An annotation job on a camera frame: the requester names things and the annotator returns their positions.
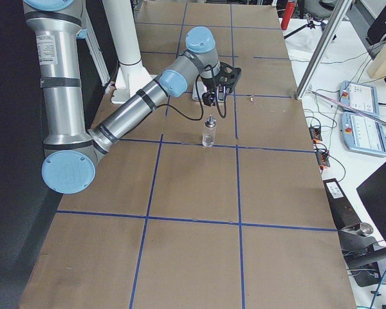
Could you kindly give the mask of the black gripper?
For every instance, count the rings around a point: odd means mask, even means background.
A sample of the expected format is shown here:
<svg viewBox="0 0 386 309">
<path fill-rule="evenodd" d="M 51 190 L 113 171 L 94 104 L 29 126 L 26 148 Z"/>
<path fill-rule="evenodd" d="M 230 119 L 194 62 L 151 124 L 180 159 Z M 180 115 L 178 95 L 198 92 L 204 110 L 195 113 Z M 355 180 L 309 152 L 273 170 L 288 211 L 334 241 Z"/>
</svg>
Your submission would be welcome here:
<svg viewBox="0 0 386 309">
<path fill-rule="evenodd" d="M 218 93 L 218 83 L 215 77 L 206 79 L 201 78 L 203 86 L 205 88 L 204 93 L 202 94 L 202 100 L 206 106 L 215 106 L 216 105 L 216 95 Z"/>
</svg>

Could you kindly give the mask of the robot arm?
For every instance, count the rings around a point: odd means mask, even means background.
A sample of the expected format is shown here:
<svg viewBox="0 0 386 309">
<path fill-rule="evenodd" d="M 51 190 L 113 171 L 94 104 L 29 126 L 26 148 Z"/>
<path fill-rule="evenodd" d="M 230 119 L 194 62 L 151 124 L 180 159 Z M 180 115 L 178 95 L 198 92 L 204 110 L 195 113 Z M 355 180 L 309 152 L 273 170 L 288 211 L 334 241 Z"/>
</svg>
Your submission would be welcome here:
<svg viewBox="0 0 386 309">
<path fill-rule="evenodd" d="M 183 94 L 196 78 L 220 74 L 222 64 L 212 32 L 191 29 L 186 48 L 159 75 L 142 64 L 134 15 L 128 1 L 103 1 L 116 50 L 118 78 L 125 82 L 118 108 L 93 129 L 85 115 L 96 111 L 109 87 L 108 71 L 85 1 L 25 1 L 26 24 L 35 32 L 40 86 L 48 136 L 41 174 L 62 194 L 87 189 L 111 146 L 143 122 L 168 97 Z"/>
</svg>

